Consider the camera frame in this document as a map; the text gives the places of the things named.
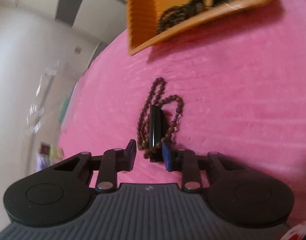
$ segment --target orange basket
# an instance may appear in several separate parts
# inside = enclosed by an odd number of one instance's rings
[[[190,0],[128,0],[128,48],[132,56],[171,36],[201,23],[241,10],[258,7],[269,0],[236,0],[220,4],[197,14],[160,34],[156,34],[160,15],[171,6],[183,5]]]

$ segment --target pink blanket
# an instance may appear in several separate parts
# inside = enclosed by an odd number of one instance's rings
[[[66,157],[101,155],[136,138],[136,123],[156,77],[185,106],[175,142],[218,151],[287,183],[294,224],[306,219],[306,0],[216,20],[130,57],[126,32],[92,63],[59,145]],[[175,105],[164,109],[175,114]],[[138,151],[119,182],[179,182]]]

